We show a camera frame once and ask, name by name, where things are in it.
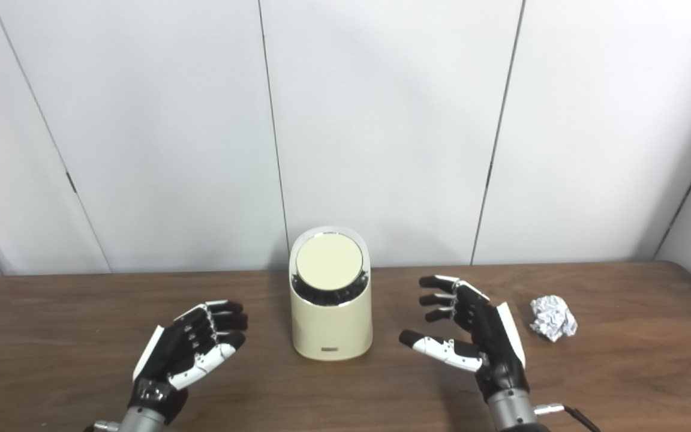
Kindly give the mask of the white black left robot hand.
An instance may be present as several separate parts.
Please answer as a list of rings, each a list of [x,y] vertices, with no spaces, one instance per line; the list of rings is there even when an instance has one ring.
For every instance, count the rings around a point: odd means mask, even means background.
[[[120,431],[164,431],[180,415],[188,389],[225,363],[246,341],[239,302],[206,301],[169,326],[157,326],[137,361]]]

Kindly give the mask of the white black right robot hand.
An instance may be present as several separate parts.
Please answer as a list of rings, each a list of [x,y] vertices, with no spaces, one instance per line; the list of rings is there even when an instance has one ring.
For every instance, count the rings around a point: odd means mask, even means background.
[[[401,344],[473,373],[485,400],[501,391],[530,393],[523,349],[505,303],[494,306],[487,295],[458,277],[431,274],[421,277],[419,286],[436,290],[419,298],[420,305],[435,306],[425,315],[426,322],[450,320],[469,335],[470,341],[403,330]]]

